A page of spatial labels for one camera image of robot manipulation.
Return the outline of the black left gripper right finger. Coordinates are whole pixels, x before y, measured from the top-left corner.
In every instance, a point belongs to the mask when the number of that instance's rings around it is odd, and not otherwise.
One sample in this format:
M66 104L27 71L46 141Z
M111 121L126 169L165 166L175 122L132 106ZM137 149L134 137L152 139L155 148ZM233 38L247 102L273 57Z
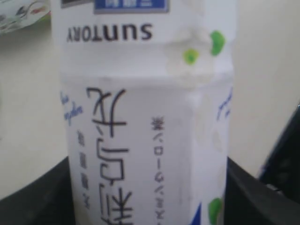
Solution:
M300 205L227 160L226 225L300 225Z

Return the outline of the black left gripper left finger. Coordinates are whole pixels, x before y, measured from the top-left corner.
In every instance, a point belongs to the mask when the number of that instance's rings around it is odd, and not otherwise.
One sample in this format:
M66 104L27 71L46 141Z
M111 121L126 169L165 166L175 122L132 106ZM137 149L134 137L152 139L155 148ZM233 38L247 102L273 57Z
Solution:
M2 225L74 225L69 160L0 201Z

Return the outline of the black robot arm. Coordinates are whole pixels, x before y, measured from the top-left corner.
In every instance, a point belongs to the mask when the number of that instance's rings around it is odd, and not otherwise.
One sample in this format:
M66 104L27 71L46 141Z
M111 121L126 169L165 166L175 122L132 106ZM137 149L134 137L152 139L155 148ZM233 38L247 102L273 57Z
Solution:
M68 159L0 202L3 225L75 223ZM226 225L297 225L300 222L300 112L296 110L259 179L228 160Z

